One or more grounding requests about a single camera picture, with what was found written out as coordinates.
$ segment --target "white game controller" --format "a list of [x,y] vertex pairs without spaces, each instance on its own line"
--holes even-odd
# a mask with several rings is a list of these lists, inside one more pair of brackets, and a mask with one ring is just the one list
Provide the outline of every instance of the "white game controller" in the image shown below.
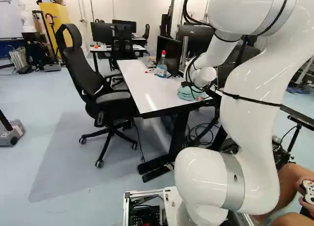
[[304,180],[301,183],[301,188],[306,192],[306,195],[303,197],[303,201],[308,204],[314,205],[314,182],[309,180]]

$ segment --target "plastic bottle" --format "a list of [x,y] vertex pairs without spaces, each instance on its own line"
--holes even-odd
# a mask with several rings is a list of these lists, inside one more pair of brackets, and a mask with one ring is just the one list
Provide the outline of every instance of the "plastic bottle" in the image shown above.
[[156,72],[156,75],[161,78],[167,77],[167,65],[165,62],[165,59],[166,59],[165,57],[166,57],[166,51],[163,50],[161,53],[161,58],[157,64],[157,72]]

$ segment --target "black office chair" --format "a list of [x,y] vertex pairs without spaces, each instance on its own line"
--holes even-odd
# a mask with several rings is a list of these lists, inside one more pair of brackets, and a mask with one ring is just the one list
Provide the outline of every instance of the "black office chair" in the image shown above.
[[[132,32],[126,27],[119,29],[115,26],[115,36],[111,47],[111,69],[119,69],[117,60],[137,59],[133,51]],[[112,88],[124,82],[123,78],[112,78]]]
[[[68,30],[72,37],[72,47],[66,46],[64,30]],[[72,81],[86,103],[85,110],[95,120],[94,126],[107,127],[91,134],[84,134],[79,140],[81,144],[85,144],[86,138],[108,133],[105,146],[95,163],[96,167],[101,168],[104,165],[104,154],[113,135],[131,142],[133,149],[137,148],[137,142],[118,129],[131,128],[138,110],[129,91],[113,91],[110,87],[112,76],[102,77],[89,66],[81,48],[81,34],[74,24],[62,24],[56,33],[56,41]]]
[[146,42],[145,42],[144,45],[147,45],[147,40],[148,40],[148,37],[149,37],[149,29],[150,29],[149,24],[146,24],[146,25],[145,25],[145,33],[144,33],[144,35],[142,36],[143,38],[146,39]]

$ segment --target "gray floor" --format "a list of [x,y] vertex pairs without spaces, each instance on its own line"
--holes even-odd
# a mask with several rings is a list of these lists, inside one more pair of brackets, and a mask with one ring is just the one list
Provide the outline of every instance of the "gray floor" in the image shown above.
[[[103,72],[107,71],[106,60],[99,65]],[[0,74],[9,75],[11,71],[0,70]],[[314,117],[314,93],[286,93],[284,103]],[[32,184],[61,115],[84,110],[84,103],[63,69],[53,73],[0,76],[0,108],[9,119],[21,119],[27,128],[27,133],[17,146],[0,149],[0,225],[120,225],[125,190],[155,189],[174,184],[173,173],[146,184],[139,181],[137,174],[132,174],[81,191],[30,203],[28,196]],[[274,134],[282,136],[293,126],[287,114],[280,112]],[[292,134],[286,137],[285,147],[291,137]],[[313,143],[313,133],[303,128],[292,151],[295,161],[311,170],[314,170],[311,156]],[[299,204],[294,201],[285,212],[299,210]]]

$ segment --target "bottle label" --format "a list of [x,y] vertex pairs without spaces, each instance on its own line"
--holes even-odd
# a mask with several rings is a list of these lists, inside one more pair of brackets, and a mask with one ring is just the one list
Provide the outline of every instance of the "bottle label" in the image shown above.
[[165,66],[163,65],[157,65],[157,73],[158,76],[164,76],[165,75]]

